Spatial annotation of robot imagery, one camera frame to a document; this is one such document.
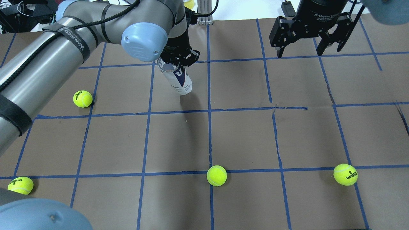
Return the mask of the clear tennis ball can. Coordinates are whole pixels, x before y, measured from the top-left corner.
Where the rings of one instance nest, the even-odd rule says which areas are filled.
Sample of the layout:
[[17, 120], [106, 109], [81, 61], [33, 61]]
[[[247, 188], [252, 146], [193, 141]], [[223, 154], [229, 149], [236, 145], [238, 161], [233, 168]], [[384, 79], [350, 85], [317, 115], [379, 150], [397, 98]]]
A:
[[192, 91], [192, 80], [184, 67], [182, 67], [180, 64], [175, 66], [176, 69], [173, 72], [162, 73], [173, 89], [180, 95], [185, 96]]

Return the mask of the tennis ball near table centre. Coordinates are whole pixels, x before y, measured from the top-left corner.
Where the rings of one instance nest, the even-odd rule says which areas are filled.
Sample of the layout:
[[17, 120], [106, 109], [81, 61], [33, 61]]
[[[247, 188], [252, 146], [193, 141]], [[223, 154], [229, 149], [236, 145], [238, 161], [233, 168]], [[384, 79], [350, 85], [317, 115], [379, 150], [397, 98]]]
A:
[[89, 107], [93, 102], [93, 96], [86, 90], [80, 90], [74, 93], [73, 103], [79, 108]]

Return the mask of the tennis ball middle of row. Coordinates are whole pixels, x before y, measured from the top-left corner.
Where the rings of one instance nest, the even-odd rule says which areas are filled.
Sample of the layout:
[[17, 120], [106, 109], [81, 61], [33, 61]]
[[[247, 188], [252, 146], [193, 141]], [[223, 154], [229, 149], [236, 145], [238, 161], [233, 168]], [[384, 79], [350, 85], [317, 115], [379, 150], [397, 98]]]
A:
[[210, 167], [206, 173], [206, 179], [212, 186], [222, 186], [227, 180], [227, 172], [224, 167], [214, 165]]

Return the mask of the tennis ball far end row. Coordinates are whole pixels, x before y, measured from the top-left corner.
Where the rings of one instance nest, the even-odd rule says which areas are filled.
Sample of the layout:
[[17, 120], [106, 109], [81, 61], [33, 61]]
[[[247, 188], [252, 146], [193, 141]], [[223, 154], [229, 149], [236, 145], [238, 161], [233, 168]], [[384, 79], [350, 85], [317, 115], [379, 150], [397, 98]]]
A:
[[358, 180], [357, 170], [348, 164], [337, 165], [333, 170], [335, 181], [344, 186], [351, 186]]

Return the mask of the tennis ball near base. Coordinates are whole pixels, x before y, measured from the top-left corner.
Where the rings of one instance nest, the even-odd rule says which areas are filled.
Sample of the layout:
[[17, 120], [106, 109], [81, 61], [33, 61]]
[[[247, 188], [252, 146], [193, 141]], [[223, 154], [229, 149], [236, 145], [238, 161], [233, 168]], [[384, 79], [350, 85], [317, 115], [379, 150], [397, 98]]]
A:
[[22, 195], [29, 195], [34, 188], [34, 182], [28, 177], [17, 177], [13, 179], [9, 185], [8, 190], [17, 192]]

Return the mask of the black power adapter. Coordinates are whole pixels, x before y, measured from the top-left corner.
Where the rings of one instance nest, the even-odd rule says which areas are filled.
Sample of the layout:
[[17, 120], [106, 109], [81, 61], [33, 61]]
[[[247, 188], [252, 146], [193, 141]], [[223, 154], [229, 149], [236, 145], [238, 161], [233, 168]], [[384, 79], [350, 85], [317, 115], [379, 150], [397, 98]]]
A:
[[295, 17], [296, 15], [296, 11], [291, 1], [285, 0], [284, 2], [282, 2], [281, 9], [285, 17]]

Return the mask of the yellow tape roll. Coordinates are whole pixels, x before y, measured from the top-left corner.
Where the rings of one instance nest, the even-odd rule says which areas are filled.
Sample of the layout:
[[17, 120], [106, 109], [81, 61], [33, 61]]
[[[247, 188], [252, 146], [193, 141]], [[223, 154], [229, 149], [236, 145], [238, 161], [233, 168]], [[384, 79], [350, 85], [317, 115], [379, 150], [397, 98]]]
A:
[[184, 6], [187, 7], [188, 9], [192, 10], [195, 6], [195, 1], [194, 0], [183, 0]]

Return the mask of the aluminium frame post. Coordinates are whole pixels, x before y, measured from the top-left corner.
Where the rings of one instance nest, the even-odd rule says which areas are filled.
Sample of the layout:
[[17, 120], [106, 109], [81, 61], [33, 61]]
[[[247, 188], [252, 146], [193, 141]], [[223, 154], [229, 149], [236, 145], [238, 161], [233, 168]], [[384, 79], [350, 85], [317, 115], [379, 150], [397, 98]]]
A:
[[[197, 13], [199, 14], [209, 14], [212, 12], [212, 3], [216, 3], [215, 0], [196, 0], [197, 3]], [[208, 17], [198, 17], [199, 25], [213, 25], [213, 16]]]

